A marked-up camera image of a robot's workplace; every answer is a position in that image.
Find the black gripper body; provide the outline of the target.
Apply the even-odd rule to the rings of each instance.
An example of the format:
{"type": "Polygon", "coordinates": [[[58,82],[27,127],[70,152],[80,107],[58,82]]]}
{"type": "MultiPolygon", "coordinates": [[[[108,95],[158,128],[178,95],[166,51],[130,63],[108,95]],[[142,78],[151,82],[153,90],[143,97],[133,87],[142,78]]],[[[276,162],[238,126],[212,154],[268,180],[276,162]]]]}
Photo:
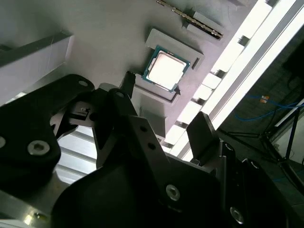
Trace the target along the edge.
{"type": "Polygon", "coordinates": [[[169,157],[170,184],[161,197],[140,162],[120,159],[70,185],[52,211],[55,228],[222,228],[219,182],[188,162],[169,157]]]}

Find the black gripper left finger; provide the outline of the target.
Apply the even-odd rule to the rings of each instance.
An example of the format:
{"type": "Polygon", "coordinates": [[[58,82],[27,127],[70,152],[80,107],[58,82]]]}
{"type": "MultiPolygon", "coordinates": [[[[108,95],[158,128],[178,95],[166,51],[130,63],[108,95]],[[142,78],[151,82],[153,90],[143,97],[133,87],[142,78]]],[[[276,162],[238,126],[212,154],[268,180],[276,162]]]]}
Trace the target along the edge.
{"type": "Polygon", "coordinates": [[[179,199],[170,184],[171,167],[150,124],[137,115],[131,97],[135,75],[122,85],[94,88],[79,75],[67,75],[0,109],[0,204],[3,207],[44,207],[61,157],[58,140],[79,126],[93,129],[96,170],[120,159],[140,162],[161,197],[179,199]]]}

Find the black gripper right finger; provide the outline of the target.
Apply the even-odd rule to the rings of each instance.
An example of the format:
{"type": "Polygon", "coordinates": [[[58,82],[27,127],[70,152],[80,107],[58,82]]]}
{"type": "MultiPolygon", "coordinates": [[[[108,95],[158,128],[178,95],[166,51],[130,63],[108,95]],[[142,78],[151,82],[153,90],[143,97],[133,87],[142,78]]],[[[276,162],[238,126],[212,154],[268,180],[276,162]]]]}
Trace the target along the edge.
{"type": "Polygon", "coordinates": [[[216,181],[205,185],[200,220],[207,228],[296,228],[298,215],[263,168],[240,161],[235,149],[217,135],[209,117],[199,112],[187,127],[197,163],[216,181]]]}

